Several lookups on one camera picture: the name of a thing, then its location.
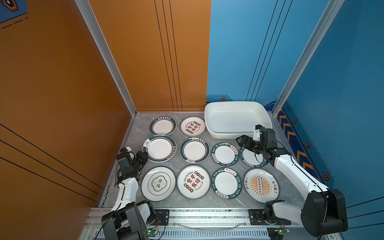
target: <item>metal bracket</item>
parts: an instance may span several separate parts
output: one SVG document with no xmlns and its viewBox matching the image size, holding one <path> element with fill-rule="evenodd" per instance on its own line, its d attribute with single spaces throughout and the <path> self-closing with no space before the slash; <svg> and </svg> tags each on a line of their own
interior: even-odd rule
<svg viewBox="0 0 384 240">
<path fill-rule="evenodd" d="M 280 221 L 284 225 L 291 225 L 291 221 L 286 219 L 277 218 L 276 223 L 268 223 L 266 221 L 265 215 L 264 215 L 264 209 L 249 209 L 249 220 L 251 221 L 251 225 L 280 225 Z"/>
</svg>

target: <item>gray marble surface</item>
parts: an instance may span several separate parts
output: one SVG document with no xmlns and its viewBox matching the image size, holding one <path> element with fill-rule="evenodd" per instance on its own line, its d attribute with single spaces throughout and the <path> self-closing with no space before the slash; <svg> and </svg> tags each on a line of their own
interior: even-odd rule
<svg viewBox="0 0 384 240">
<path fill-rule="evenodd" d="M 143 168 L 142 174 L 140 176 L 139 185 L 142 179 L 144 178 L 145 174 L 154 167 L 158 167 L 158 166 L 168 167 L 173 171 L 173 173 L 175 174 L 175 177 L 177 178 L 180 170 L 190 165 L 190 163 L 187 163 L 181 158 L 180 152 L 179 152 L 180 144 L 185 139 L 188 138 L 188 136 L 184 135 L 180 131 L 180 123 L 184 118 L 188 116 L 198 116 L 204 119 L 204 113 L 138 113 L 134 120 L 132 130 L 129 134 L 129 137 L 125 146 L 132 148 L 132 151 L 134 153 L 138 151 L 142 151 L 142 146 L 144 141 L 150 136 L 152 136 L 152 134 L 149 131 L 149 125 L 155 118 L 159 116 L 169 116 L 175 119 L 177 123 L 177 128 L 170 136 L 176 142 L 177 151 L 175 155 L 166 162 L 156 163 L 156 162 L 148 161 L 145 167 Z M 276 121 L 272 121 L 272 122 L 273 122 L 273 128 L 276 130 L 276 132 L 278 131 L 281 132 L 281 134 L 276 133 L 276 138 L 280 142 L 282 142 L 284 145 L 288 145 L 288 143 L 285 144 L 286 139 L 282 135 L 283 133 L 281 128 L 278 126 L 278 123 Z M 212 147 L 214 147 L 219 142 L 228 142 L 236 146 L 238 150 L 240 149 L 235 139 L 223 139 L 223 140 L 214 139 L 209 135 L 207 130 L 205 130 L 205 132 L 201 134 L 199 137 L 205 139 L 208 142 L 211 150 L 212 150 Z M 210 176 L 212 176 L 212 174 L 217 169 L 221 168 L 221 166 L 219 166 L 213 161 L 212 155 L 209 155 L 208 158 L 203 162 L 199 163 L 199 165 L 204 167 L 208 171 Z M 245 173 L 251 169 L 250 167 L 246 166 L 240 159 L 234 166 L 230 168 L 235 170 L 241 176 L 242 179 L 244 179 Z M 279 170 L 275 169 L 270 164 L 267 164 L 263 168 L 269 171 L 270 173 L 272 173 L 277 179 L 281 189 L 279 199 L 285 200 L 286 202 L 294 204 L 298 207 L 302 207 L 304 205 L 304 199 L 299 193 L 299 191 Z M 118 188 L 117 186 L 114 187 L 113 184 L 111 184 L 110 186 L 110 189 L 104 201 L 103 207 L 113 207 L 116 201 Z M 136 202 L 140 202 L 144 199 L 145 197 L 141 192 L 141 186 L 140 186 L 139 190 L 137 191 Z M 260 204 L 257 201 L 255 201 L 253 198 L 251 198 L 245 189 L 243 189 L 242 193 L 237 198 L 232 200 L 222 199 L 221 197 L 217 196 L 216 193 L 213 191 L 212 187 L 210 187 L 207 194 L 205 194 L 203 197 L 199 199 L 187 199 L 183 195 L 181 195 L 181 193 L 179 192 L 176 186 L 174 191 L 169 197 L 159 202 L 153 202 L 153 206 L 154 207 L 263 207 L 264 204 Z"/>
</svg>

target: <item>blue panel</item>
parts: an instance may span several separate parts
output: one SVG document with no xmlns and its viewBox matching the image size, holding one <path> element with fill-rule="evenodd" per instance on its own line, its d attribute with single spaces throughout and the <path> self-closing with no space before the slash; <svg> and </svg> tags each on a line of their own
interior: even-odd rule
<svg viewBox="0 0 384 240">
<path fill-rule="evenodd" d="M 261 75 L 252 100 L 259 87 L 257 102 L 266 104 L 279 97 L 327 4 L 328 0 L 292 2 L 268 70 L 262 71 L 264 79 Z"/>
<path fill-rule="evenodd" d="M 16 4 L 18 10 L 12 12 L 0 2 L 0 23 L 27 13 L 26 0 L 17 0 Z"/>
<path fill-rule="evenodd" d="M 258 94 L 263 105 L 275 100 L 327 3 L 213 0 L 207 95 L 254 101 Z"/>
<path fill-rule="evenodd" d="M 288 98 L 347 206 L 384 196 L 382 9 L 381 0 L 345 1 Z M 348 216 L 378 210 L 383 210 L 382 200 L 349 208 Z M 350 223 L 378 223 L 383 217 L 372 214 Z M 380 234 L 374 229 L 383 228 L 356 228 L 343 235 L 375 239 Z"/>
</svg>

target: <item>white plate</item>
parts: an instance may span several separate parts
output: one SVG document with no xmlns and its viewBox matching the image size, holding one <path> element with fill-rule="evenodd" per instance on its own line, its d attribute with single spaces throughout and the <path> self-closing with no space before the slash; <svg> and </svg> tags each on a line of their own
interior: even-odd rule
<svg viewBox="0 0 384 240">
<path fill-rule="evenodd" d="M 256 154 L 255 156 L 254 152 L 245 148 L 240 149 L 240 159 L 247 166 L 254 168 L 260 168 L 268 164 L 268 161 L 264 159 L 262 154 Z"/>
<path fill-rule="evenodd" d="M 230 168 L 220 168 L 212 176 L 212 188 L 224 199 L 235 199 L 243 190 L 243 181 L 239 174 Z"/>
<path fill-rule="evenodd" d="M 175 155 L 176 143 L 170 136 L 155 135 L 144 142 L 143 152 L 147 152 L 153 162 L 165 162 Z"/>
<path fill-rule="evenodd" d="M 222 167 L 230 167 L 239 160 L 239 152 L 235 146 L 227 142 L 220 142 L 212 148 L 212 158 Z"/>
<path fill-rule="evenodd" d="M 205 131 L 205 122 L 199 117 L 187 117 L 181 122 L 180 130 L 187 136 L 195 137 Z"/>
<path fill-rule="evenodd" d="M 158 117 L 149 126 L 153 135 L 169 135 L 176 129 L 176 122 L 173 118 L 163 116 Z"/>
<path fill-rule="evenodd" d="M 177 188 L 183 196 L 189 199 L 204 196 L 209 190 L 209 185 L 208 172 L 198 165 L 189 165 L 181 170 L 177 177 Z"/>
<path fill-rule="evenodd" d="M 204 161 L 209 155 L 208 143 L 200 137 L 190 137 L 180 145 L 181 157 L 190 163 Z"/>
<path fill-rule="evenodd" d="M 166 199 L 175 189 L 176 178 L 167 167 L 155 167 L 144 176 L 141 192 L 150 201 Z"/>
<path fill-rule="evenodd" d="M 280 187 L 276 178 L 264 169 L 251 169 L 244 177 L 244 186 L 248 194 L 260 203 L 276 200 Z"/>
</svg>

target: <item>ceramic plate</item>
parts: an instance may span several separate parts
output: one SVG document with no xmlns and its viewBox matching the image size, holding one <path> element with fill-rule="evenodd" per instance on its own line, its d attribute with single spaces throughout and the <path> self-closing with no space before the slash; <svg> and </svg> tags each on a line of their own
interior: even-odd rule
<svg viewBox="0 0 384 240">
<path fill-rule="evenodd" d="M 212 148 L 212 158 L 218 165 L 230 167 L 239 159 L 238 150 L 230 143 L 221 142 Z"/>
<path fill-rule="evenodd" d="M 195 137 L 205 131 L 205 122 L 199 117 L 187 117 L 181 122 L 180 130 L 187 136 Z"/>
<path fill-rule="evenodd" d="M 268 161 L 264 159 L 262 154 L 256 154 L 248 149 L 240 149 L 240 158 L 243 163 L 250 167 L 260 168 L 268 164 Z"/>
<path fill-rule="evenodd" d="M 176 143 L 170 136 L 155 135 L 144 142 L 143 152 L 147 152 L 153 162 L 165 162 L 175 155 Z"/>
<path fill-rule="evenodd" d="M 176 122 L 173 118 L 163 116 L 158 117 L 149 126 L 153 135 L 169 135 L 176 129 Z"/>
<path fill-rule="evenodd" d="M 144 176 L 141 191 L 150 201 L 158 202 L 166 199 L 175 189 L 176 178 L 167 167 L 155 167 Z"/>
<path fill-rule="evenodd" d="M 235 199 L 243 190 L 243 181 L 239 174 L 230 168 L 220 168 L 212 176 L 212 188 L 224 199 Z"/>
<path fill-rule="evenodd" d="M 177 188 L 183 196 L 189 199 L 204 196 L 209 190 L 209 185 L 208 172 L 198 165 L 189 165 L 181 170 L 177 177 Z"/>
<path fill-rule="evenodd" d="M 280 187 L 276 178 L 264 169 L 251 169 L 244 177 L 244 186 L 249 195 L 260 203 L 276 200 Z"/>
<path fill-rule="evenodd" d="M 209 155 L 208 143 L 199 137 L 187 138 L 180 145 L 181 157 L 190 163 L 199 163 L 204 161 Z"/>
</svg>

